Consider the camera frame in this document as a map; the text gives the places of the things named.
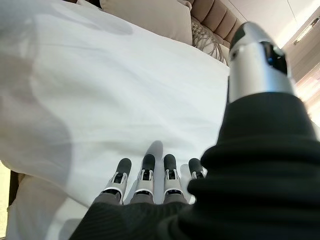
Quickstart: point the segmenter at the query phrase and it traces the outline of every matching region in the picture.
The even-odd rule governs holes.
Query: floor
[[[0,162],[0,238],[6,236],[10,170]]]

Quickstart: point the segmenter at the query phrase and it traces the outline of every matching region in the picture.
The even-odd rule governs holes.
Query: robotic arm
[[[247,22],[229,57],[222,126],[201,158],[205,178],[190,161],[196,203],[93,203],[71,239],[320,239],[320,144],[285,54]]]

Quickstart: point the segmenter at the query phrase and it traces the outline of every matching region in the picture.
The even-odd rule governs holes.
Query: beige pillow
[[[100,0],[106,13],[155,34],[192,44],[190,9],[177,0]]]

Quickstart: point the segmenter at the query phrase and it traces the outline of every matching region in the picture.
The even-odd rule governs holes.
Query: bed
[[[240,21],[218,0],[190,3],[191,15],[230,46]],[[0,159],[26,174],[8,209],[8,240],[68,239],[122,158],[132,161],[125,204],[146,153],[156,157],[155,202],[166,154],[194,201],[187,163],[217,140],[228,66],[60,0],[4,0],[0,22]]]

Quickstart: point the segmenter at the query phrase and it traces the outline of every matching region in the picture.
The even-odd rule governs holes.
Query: ceiling
[[[247,21],[259,24],[282,48],[320,7],[320,0],[223,0]]]

